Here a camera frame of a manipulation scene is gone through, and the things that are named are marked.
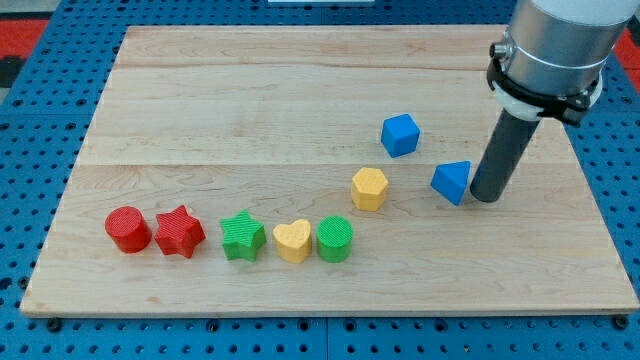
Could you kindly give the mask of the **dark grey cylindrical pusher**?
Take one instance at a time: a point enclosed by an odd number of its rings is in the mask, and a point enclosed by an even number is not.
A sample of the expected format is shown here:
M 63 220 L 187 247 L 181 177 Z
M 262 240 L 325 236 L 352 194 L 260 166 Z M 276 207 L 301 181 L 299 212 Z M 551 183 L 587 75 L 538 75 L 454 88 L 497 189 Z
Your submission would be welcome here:
M 493 203 L 501 197 L 538 125 L 501 112 L 470 185 L 474 198 Z

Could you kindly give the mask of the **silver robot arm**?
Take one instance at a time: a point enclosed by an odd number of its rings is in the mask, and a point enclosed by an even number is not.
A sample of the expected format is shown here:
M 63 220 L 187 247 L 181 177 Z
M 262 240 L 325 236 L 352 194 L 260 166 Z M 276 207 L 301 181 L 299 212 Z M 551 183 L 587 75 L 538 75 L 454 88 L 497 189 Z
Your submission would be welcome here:
M 600 97 L 602 69 L 639 0 L 518 0 L 491 44 L 486 79 L 502 112 L 470 185 L 497 201 L 539 123 L 577 127 Z

